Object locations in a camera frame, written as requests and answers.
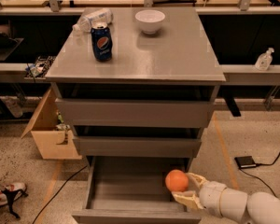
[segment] cabinet top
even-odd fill
[[[135,14],[157,9],[162,28],[145,35]],[[96,10],[86,8],[83,14]],[[114,7],[109,25],[113,58],[95,60],[91,35],[71,33],[46,79],[53,82],[221,82],[225,80],[203,25],[192,7]]]

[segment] concrete floor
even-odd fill
[[[20,136],[26,123],[0,122],[0,182],[14,181],[28,185],[26,198],[14,204],[17,220],[7,209],[0,208],[0,224],[32,224],[42,206],[64,181],[85,166],[84,161],[43,160],[28,134]],[[252,155],[256,162],[270,163],[280,150],[280,111],[243,111],[235,118],[229,111],[216,111],[203,134],[203,144],[190,170],[209,180],[227,184],[252,194],[270,190],[256,178],[241,173],[233,160],[235,156]],[[267,182],[280,198],[280,159],[274,166],[246,170]],[[80,210],[87,188],[87,170],[70,180],[44,210],[35,223],[76,223],[71,217]],[[201,224],[232,224],[226,218],[210,217],[202,212]]]

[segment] blue pepsi can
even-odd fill
[[[112,38],[106,22],[96,22],[91,27],[92,49],[98,61],[112,58]]]

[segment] shoe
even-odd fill
[[[10,185],[5,186],[5,188],[9,191],[16,191],[19,189],[22,189],[23,191],[26,191],[26,185],[24,183],[12,183]],[[14,199],[16,201],[21,196],[21,192],[19,191]],[[2,193],[0,190],[0,206],[7,204],[7,196],[6,194]]]

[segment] white robotic arm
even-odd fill
[[[271,194],[257,192],[248,195],[195,174],[186,175],[195,184],[199,198],[195,197],[194,191],[173,192],[179,203],[190,208],[196,203],[198,208],[205,209],[210,215],[225,217],[239,224],[280,224],[280,200]]]

